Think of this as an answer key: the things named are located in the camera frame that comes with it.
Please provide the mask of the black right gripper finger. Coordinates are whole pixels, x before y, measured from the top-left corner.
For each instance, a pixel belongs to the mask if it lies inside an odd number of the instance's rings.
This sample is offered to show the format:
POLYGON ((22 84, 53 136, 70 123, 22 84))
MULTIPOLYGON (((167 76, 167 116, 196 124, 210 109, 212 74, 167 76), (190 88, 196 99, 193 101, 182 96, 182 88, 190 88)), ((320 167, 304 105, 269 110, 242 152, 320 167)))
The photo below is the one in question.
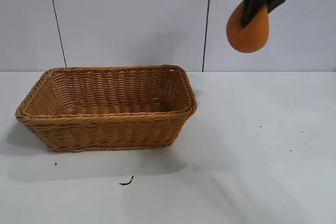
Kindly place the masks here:
POLYGON ((243 14, 241 24, 246 27, 260 8, 266 3, 266 0, 244 0, 243 14))
POLYGON ((271 13, 278 6, 282 5, 286 0, 267 0, 268 13, 271 13))

